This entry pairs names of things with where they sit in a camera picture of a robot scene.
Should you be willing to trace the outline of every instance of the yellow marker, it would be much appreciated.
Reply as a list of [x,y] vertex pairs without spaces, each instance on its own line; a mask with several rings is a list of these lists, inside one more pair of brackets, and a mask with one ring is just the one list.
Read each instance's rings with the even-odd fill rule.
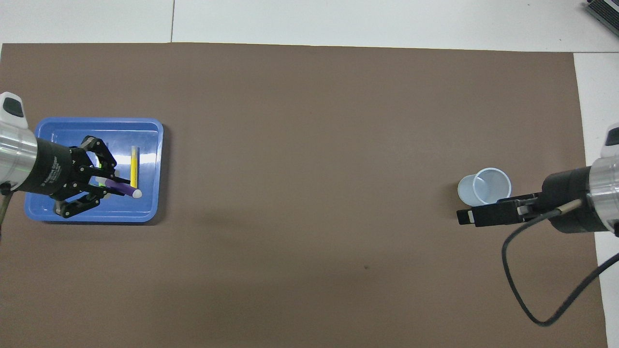
[[137,146],[131,147],[131,187],[137,188],[137,166],[138,166],[138,148]]

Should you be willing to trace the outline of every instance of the marker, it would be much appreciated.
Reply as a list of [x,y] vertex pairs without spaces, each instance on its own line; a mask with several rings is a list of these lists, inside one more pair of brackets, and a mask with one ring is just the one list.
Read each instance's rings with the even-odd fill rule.
[[109,188],[113,188],[113,189],[117,190],[120,193],[124,193],[127,196],[129,196],[129,197],[132,197],[132,198],[140,198],[140,197],[142,197],[142,191],[141,190],[139,190],[137,188],[134,188],[134,187],[131,187],[131,186],[127,185],[127,184],[117,183],[117,182],[115,182],[113,180],[106,179],[106,178],[99,178],[99,177],[96,177],[95,180],[98,183],[103,183],[105,186],[107,186]]
[[131,147],[131,187],[137,188],[137,166],[139,164],[138,161],[139,149],[137,146]]

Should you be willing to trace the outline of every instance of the brown table surface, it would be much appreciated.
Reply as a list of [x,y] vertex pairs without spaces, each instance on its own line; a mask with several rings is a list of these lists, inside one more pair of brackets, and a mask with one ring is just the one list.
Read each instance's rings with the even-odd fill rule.
[[[513,194],[584,165],[568,53],[221,44],[3,45],[48,116],[165,125],[151,223],[29,220],[0,249],[2,347],[602,347],[596,281],[550,328],[509,290],[513,226],[459,226],[457,182]],[[596,265],[549,224],[510,261],[547,318]]]

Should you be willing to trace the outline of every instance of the purple marker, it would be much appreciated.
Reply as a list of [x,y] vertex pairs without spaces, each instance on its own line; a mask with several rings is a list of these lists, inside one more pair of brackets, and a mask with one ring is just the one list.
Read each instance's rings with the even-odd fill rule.
[[117,183],[113,180],[110,179],[106,179],[106,178],[99,178],[96,177],[95,180],[98,183],[102,183],[105,186],[109,187],[109,188],[113,188],[115,190],[117,190],[120,193],[124,193],[129,197],[133,197],[133,198],[140,198],[142,197],[142,191],[140,191],[137,188],[133,188],[130,185],[127,184],[123,184],[123,183]]

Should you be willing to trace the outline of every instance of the cable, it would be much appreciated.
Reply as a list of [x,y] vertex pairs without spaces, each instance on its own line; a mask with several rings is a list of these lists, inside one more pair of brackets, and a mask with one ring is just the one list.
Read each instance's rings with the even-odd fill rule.
[[2,243],[2,223],[4,222],[4,216],[6,215],[6,209],[9,207],[11,197],[13,197],[13,192],[10,192],[4,197],[2,205],[0,206],[0,243]]
[[617,253],[615,256],[611,257],[610,259],[606,260],[606,262],[602,263],[600,266],[598,266],[597,268],[595,268],[591,273],[589,273],[589,275],[587,277],[585,277],[585,279],[582,280],[582,282],[580,284],[578,284],[578,286],[572,291],[572,293],[568,296],[568,298],[565,299],[565,301],[563,301],[563,304],[561,304],[561,306],[556,310],[556,312],[554,314],[552,314],[551,317],[549,317],[547,320],[545,321],[541,321],[539,319],[537,319],[527,308],[527,306],[524,304],[524,301],[522,300],[522,297],[520,296],[520,294],[518,293],[518,290],[516,289],[516,286],[514,285],[514,280],[511,277],[511,273],[509,271],[509,266],[508,266],[508,262],[507,262],[507,247],[509,245],[509,243],[517,236],[519,235],[522,231],[526,230],[527,228],[542,222],[544,220],[547,219],[551,219],[552,217],[556,217],[562,214],[565,214],[567,212],[570,212],[578,207],[580,207],[582,204],[582,202],[577,199],[575,201],[571,201],[563,206],[560,206],[550,212],[547,212],[545,214],[542,214],[536,218],[534,218],[533,220],[530,220],[528,222],[526,222],[525,224],[523,224],[522,226],[520,226],[519,228],[517,228],[514,232],[512,232],[512,234],[510,234],[507,239],[503,242],[503,247],[501,249],[501,258],[503,259],[503,268],[505,270],[505,276],[507,277],[507,281],[509,282],[509,287],[511,288],[511,291],[514,293],[514,296],[516,297],[516,300],[518,300],[518,304],[520,304],[520,307],[522,308],[522,310],[524,311],[524,313],[529,317],[529,319],[531,319],[531,321],[533,321],[535,324],[539,325],[539,326],[550,326],[552,324],[554,324],[559,318],[561,318],[561,315],[563,315],[563,313],[565,313],[565,311],[569,308],[569,306],[572,305],[572,303],[576,300],[576,298],[578,298],[578,296],[581,294],[581,292],[589,285],[591,284],[591,282],[593,282],[595,280],[595,278],[597,278],[602,272],[606,271],[606,269],[608,269],[610,266],[614,265],[617,261],[619,261],[619,253]]

